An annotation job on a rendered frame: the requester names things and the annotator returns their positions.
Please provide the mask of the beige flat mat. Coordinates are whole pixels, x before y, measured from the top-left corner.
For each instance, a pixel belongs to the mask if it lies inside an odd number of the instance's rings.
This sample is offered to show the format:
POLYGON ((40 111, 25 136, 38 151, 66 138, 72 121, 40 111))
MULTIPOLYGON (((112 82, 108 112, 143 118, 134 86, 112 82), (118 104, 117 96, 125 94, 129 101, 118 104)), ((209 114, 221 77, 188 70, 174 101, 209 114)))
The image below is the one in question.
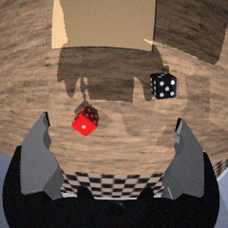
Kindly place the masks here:
POLYGON ((151 51, 156 0, 54 0, 52 48, 151 51))

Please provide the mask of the red die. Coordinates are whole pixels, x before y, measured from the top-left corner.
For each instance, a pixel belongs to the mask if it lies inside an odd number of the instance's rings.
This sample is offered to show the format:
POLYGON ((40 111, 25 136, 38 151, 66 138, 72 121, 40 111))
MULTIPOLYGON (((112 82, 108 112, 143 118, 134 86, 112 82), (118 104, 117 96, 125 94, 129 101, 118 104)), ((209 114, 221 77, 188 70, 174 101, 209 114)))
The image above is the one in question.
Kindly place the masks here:
POLYGON ((99 116, 96 115, 90 108, 85 106, 75 117, 72 127, 87 136, 95 128, 97 128, 99 116))

